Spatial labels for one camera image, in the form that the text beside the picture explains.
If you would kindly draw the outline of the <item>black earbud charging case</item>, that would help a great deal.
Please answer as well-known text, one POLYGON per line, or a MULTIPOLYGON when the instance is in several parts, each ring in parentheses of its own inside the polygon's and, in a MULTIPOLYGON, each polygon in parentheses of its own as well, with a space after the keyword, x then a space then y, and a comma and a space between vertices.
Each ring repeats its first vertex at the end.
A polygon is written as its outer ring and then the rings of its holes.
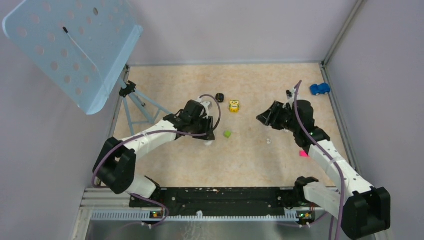
POLYGON ((215 99, 218 103, 223 103, 225 101, 225 95, 223 93, 217 93, 215 99))

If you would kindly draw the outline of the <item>white earbud charging case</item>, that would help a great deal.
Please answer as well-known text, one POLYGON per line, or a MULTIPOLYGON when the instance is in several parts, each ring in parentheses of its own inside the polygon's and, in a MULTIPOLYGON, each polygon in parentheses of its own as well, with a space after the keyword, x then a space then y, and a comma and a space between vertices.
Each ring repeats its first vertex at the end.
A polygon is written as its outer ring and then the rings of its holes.
POLYGON ((213 140, 209 140, 209 141, 206 141, 205 143, 204 143, 204 145, 205 146, 210 146, 210 145, 212 145, 213 144, 213 140))

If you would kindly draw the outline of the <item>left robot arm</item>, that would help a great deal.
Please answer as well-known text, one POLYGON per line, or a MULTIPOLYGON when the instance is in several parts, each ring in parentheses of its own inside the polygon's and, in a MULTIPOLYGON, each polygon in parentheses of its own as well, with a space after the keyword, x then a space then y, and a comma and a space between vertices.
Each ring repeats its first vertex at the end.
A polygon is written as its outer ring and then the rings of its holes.
POLYGON ((138 195, 147 206, 156 206, 161 198, 160 186, 149 177, 136 173, 138 160, 184 136, 210 145, 216 139, 211 107, 212 102, 201 98, 189 100, 176 114, 165 116, 145 131, 124 139, 109 138, 93 167, 92 182, 100 180, 117 195, 138 195))

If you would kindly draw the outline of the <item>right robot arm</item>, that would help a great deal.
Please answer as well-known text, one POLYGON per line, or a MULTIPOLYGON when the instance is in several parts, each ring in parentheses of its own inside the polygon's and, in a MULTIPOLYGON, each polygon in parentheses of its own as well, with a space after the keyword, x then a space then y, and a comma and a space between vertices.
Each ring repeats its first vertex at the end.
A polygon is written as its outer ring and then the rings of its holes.
POLYGON ((391 195, 376 188, 338 153, 329 135, 316 126, 314 108, 307 100, 290 103, 275 101, 256 117, 274 130, 293 133, 295 143, 315 160, 333 181, 338 192, 328 190, 313 177, 299 177, 293 200, 299 206, 310 202, 337 219, 336 233, 357 240, 391 227, 391 195))

